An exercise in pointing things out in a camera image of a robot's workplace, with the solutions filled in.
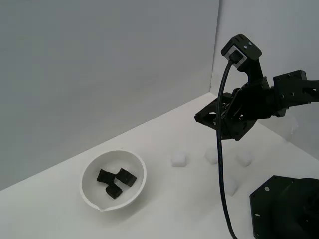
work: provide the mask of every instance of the white foam cube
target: white foam cube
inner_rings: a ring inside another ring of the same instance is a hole
[[[242,167],[245,168],[253,162],[254,156],[250,151],[242,151],[236,155],[235,159]]]
[[[229,196],[234,196],[238,189],[237,182],[230,178],[230,177],[224,177],[224,187],[225,187],[225,193]]]
[[[171,157],[172,167],[185,167],[187,165],[186,153],[183,151],[175,152]]]
[[[216,164],[218,162],[217,148],[215,147],[208,148],[205,152],[205,158],[210,164],[212,165]]]

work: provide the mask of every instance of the black cable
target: black cable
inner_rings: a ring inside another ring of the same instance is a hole
[[[229,232],[231,236],[233,237],[233,239],[238,239],[231,226],[229,213],[227,209],[225,187],[224,187],[223,149],[221,145],[221,129],[220,129],[221,128],[222,97],[223,97],[223,92],[224,92],[224,88],[226,84],[226,79],[227,79],[229,70],[233,64],[234,62],[232,60],[228,61],[228,64],[225,68],[224,75],[223,75],[223,78],[221,79],[221,83],[219,87],[218,98],[217,98],[217,112],[216,112],[216,137],[217,137],[217,153],[218,153],[218,178],[219,178],[219,190],[220,190],[221,203],[223,206],[225,219],[227,222]]]

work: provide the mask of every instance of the white table surface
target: white table surface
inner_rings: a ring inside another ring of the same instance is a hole
[[[205,150],[216,143],[215,131],[193,119],[214,98],[210,93],[203,95],[0,191],[0,237],[230,239],[220,203],[217,165],[203,158]],[[268,178],[319,178],[316,159],[258,123],[240,142],[224,141],[223,145],[225,175],[240,184],[233,197],[227,196],[239,239],[253,239],[249,195]],[[140,155],[148,178],[131,205],[101,213],[82,200],[80,176],[91,159],[118,148]],[[169,156],[176,149],[189,155],[185,168],[170,165]],[[241,150],[255,156],[247,168],[234,159]]]

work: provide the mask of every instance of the bowl rim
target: bowl rim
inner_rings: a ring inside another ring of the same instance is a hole
[[[108,207],[108,208],[105,208],[105,209],[101,209],[99,206],[95,205],[94,203],[92,203],[90,200],[87,199],[87,197],[85,196],[84,192],[83,192],[83,188],[82,188],[82,182],[83,182],[83,176],[84,176],[84,173],[86,171],[86,169],[90,166],[90,164],[96,160],[97,158],[99,158],[100,156],[102,156],[103,154],[106,154],[106,153],[109,153],[109,152],[114,152],[114,151],[123,151],[123,152],[127,152],[127,153],[130,153],[132,155],[134,155],[141,163],[142,165],[142,168],[143,168],[143,180],[142,180],[142,184],[140,186],[140,188],[138,189],[138,191],[130,198],[128,199],[126,202],[120,204],[120,205],[117,205],[117,206],[113,206],[113,207]],[[81,174],[81,180],[80,180],[80,194],[83,198],[83,200],[89,205],[91,206],[92,208],[95,208],[97,210],[99,210],[100,212],[105,212],[105,211],[112,211],[112,210],[115,210],[115,209],[118,209],[118,208],[122,208],[128,204],[130,204],[142,191],[142,189],[144,188],[144,185],[145,185],[145,181],[146,181],[146,166],[145,166],[145,163],[143,162],[143,160],[141,159],[141,157],[139,157],[136,153],[132,152],[132,151],[129,151],[129,150],[125,150],[125,149],[113,149],[113,150],[109,150],[109,151],[106,151],[102,154],[100,154],[99,156],[93,158],[88,164],[87,166],[84,168],[82,174]]]

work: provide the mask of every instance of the white wall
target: white wall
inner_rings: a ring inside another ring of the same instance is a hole
[[[217,93],[227,64],[220,50],[238,33],[261,49],[261,67],[270,83],[274,76],[298,69],[306,72],[308,80],[319,80],[318,9],[317,0],[221,0],[211,91]],[[246,75],[233,67],[226,90],[231,92],[246,81]],[[291,142],[319,159],[319,103],[292,107],[288,112],[299,125]],[[260,122],[283,136],[289,120],[272,117]]]
[[[208,92],[218,4],[2,0],[0,189]]]

